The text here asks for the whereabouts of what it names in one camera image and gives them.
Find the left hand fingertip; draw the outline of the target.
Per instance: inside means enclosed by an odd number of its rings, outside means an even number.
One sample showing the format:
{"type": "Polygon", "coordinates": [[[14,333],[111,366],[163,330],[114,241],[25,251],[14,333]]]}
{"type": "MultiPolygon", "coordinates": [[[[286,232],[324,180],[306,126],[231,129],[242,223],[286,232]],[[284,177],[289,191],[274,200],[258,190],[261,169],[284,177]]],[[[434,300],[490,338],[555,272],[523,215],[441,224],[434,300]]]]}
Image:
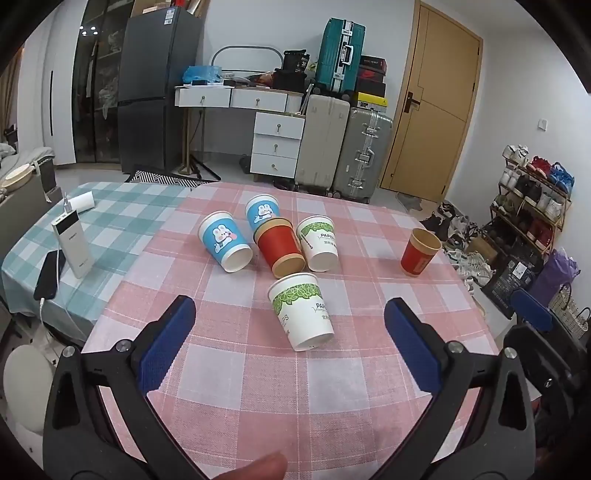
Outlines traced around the left hand fingertip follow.
{"type": "Polygon", "coordinates": [[[287,473],[287,458],[276,451],[249,465],[218,475],[214,480],[283,480],[287,473]]]}

